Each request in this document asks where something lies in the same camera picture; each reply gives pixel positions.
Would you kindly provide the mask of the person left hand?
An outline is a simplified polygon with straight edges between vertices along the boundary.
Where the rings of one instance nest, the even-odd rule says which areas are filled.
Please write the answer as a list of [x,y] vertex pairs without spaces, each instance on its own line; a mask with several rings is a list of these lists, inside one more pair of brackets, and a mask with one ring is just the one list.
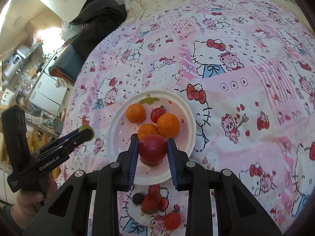
[[42,192],[19,191],[16,203],[10,207],[10,214],[17,226],[24,230],[38,213],[35,205],[41,202],[46,203],[56,193],[57,189],[53,175],[49,173],[47,175],[46,195]]

